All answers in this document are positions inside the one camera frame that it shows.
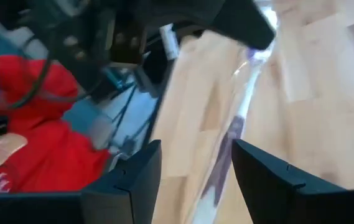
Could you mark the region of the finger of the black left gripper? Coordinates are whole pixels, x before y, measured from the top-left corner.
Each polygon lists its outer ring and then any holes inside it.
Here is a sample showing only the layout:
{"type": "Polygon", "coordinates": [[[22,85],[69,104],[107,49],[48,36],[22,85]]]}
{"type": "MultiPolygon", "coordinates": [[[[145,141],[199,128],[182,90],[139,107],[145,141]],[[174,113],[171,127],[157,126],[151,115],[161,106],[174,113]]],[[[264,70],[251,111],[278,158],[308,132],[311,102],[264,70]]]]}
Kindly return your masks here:
{"type": "Polygon", "coordinates": [[[226,0],[214,18],[218,33],[248,47],[264,50],[275,38],[275,31],[253,0],[226,0]]]}

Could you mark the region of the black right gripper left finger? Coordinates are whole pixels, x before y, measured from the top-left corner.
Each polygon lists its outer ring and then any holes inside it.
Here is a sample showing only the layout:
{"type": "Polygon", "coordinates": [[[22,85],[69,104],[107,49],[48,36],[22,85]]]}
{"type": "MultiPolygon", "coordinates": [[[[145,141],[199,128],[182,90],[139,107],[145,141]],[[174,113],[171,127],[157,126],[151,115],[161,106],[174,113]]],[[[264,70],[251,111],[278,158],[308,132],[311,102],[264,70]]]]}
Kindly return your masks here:
{"type": "Polygon", "coordinates": [[[151,223],[161,168],[154,140],[80,191],[0,194],[0,223],[151,223]]]}

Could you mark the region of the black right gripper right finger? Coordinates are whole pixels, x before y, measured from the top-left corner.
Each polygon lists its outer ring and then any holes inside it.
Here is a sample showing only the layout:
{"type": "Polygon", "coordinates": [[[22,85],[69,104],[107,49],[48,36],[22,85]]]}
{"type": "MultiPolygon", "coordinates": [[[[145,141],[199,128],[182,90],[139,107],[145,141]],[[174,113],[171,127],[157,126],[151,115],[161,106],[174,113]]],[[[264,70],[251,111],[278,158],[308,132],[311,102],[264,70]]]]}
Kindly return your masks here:
{"type": "Polygon", "coordinates": [[[253,223],[354,223],[354,190],[240,139],[231,157],[253,223]]]}

